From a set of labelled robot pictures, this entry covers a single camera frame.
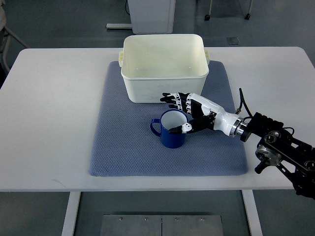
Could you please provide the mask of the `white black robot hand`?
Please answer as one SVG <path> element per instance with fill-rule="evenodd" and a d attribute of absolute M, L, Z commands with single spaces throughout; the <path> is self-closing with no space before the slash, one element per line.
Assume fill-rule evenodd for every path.
<path fill-rule="evenodd" d="M 210 129 L 234 137 L 243 122 L 239 115 L 226 112 L 222 106 L 196 93 L 178 92 L 162 95 L 160 101 L 168 103 L 169 108 L 191 115 L 192 120 L 182 125 L 183 133 L 190 134 Z"/>

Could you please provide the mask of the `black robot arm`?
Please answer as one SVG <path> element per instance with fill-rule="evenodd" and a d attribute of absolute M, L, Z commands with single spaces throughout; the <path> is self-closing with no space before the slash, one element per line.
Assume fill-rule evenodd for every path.
<path fill-rule="evenodd" d="M 251 134 L 260 137 L 255 151 L 260 163 L 254 171 L 260 174 L 265 168 L 275 166 L 293 185 L 297 195 L 315 198 L 315 148 L 293 137 L 294 129 L 260 113 L 252 115 L 239 89 L 239 114 L 244 107 L 250 119 L 241 121 L 235 131 L 246 142 Z"/>

